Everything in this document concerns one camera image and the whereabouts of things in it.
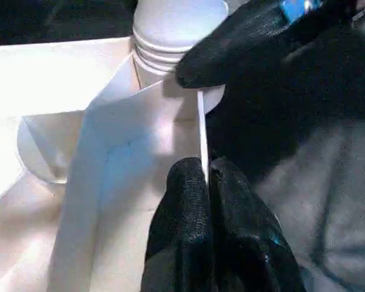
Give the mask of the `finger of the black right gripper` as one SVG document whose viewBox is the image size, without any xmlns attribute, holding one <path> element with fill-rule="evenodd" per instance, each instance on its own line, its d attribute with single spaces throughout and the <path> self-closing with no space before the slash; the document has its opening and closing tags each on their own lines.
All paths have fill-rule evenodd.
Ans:
<svg viewBox="0 0 365 292">
<path fill-rule="evenodd" d="M 176 81 L 205 88 L 241 71 L 265 71 L 355 10 L 356 1 L 248 1 L 183 56 Z"/>
</svg>

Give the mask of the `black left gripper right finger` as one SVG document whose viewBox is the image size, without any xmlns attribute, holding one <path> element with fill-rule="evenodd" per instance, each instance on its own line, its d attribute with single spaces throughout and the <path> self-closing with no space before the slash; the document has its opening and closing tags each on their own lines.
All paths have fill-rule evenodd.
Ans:
<svg viewBox="0 0 365 292">
<path fill-rule="evenodd" d="M 209 167 L 219 291 L 305 291 L 276 216 L 225 158 Z"/>
</svg>

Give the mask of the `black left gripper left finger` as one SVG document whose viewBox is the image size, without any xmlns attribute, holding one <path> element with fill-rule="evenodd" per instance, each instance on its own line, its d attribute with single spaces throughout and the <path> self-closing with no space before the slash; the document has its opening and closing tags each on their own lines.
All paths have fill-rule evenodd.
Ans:
<svg viewBox="0 0 365 292">
<path fill-rule="evenodd" d="M 141 291 L 213 291 L 214 240 L 201 160 L 172 165 L 151 220 Z"/>
</svg>

